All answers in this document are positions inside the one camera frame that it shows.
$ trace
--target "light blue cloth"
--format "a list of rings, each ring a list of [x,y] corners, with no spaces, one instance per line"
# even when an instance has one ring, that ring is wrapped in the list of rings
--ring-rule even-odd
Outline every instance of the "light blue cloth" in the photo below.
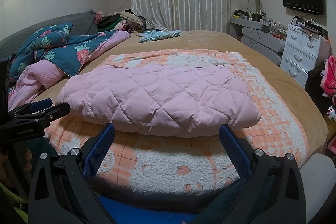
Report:
[[[161,40],[166,39],[170,37],[178,37],[181,35],[181,30],[176,31],[170,31],[170,32],[162,32],[162,31],[145,31],[144,33],[139,34],[139,37],[144,37],[143,39],[140,39],[139,43],[147,42],[147,41],[155,41],[155,40]]]

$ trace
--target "metal screw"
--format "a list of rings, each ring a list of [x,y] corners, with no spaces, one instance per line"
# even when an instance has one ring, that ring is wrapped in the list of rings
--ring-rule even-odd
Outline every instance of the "metal screw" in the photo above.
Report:
[[[41,160],[44,160],[47,156],[48,156],[47,153],[42,153],[42,154],[40,155],[40,159],[41,159]]]
[[[76,156],[79,153],[79,149],[78,148],[74,148],[74,149],[71,150],[70,153],[71,153],[71,155]]]
[[[289,160],[294,159],[294,156],[293,156],[293,154],[291,154],[291,153],[288,153],[288,154],[286,155],[286,157],[287,157]]]
[[[256,155],[258,155],[258,156],[262,156],[262,155],[264,154],[264,151],[262,151],[261,149],[256,149],[256,150],[255,150],[255,153],[256,153]]]

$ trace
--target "brown bedsheet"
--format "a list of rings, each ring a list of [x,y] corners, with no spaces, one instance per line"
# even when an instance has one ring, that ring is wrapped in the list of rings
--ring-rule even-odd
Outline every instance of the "brown bedsheet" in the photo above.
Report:
[[[86,73],[97,67],[110,55],[150,52],[165,49],[209,49],[221,52],[239,52],[252,66],[258,68],[266,80],[282,97],[289,109],[302,124],[309,142],[309,156],[321,152],[328,136],[327,125],[303,88],[287,73],[263,55],[245,46],[226,33],[211,31],[185,31],[182,36],[160,41],[138,43],[140,37],[133,33],[129,39],[105,52],[99,58],[85,65],[80,72]],[[46,90],[35,101],[51,98],[55,101],[67,79],[63,79]]]

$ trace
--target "white chest of drawers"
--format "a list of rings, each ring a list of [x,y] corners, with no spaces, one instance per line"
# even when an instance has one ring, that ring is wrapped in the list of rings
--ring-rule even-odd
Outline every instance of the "white chest of drawers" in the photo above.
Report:
[[[324,37],[288,24],[280,68],[305,88],[308,72],[324,62],[329,51],[330,45]]]

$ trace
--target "quilted gray headboard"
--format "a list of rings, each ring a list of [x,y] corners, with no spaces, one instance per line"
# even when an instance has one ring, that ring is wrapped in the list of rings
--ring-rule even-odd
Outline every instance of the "quilted gray headboard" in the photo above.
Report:
[[[98,32],[98,28],[97,25],[94,23],[94,19],[95,12],[93,10],[90,10],[84,13],[56,17],[29,26],[23,30],[11,34],[10,36],[0,41],[0,58],[6,58],[12,53],[17,52],[18,49],[24,44],[24,42],[28,39],[28,37],[31,36],[33,32],[44,26],[71,22],[73,24],[73,29],[70,35],[95,34]]]

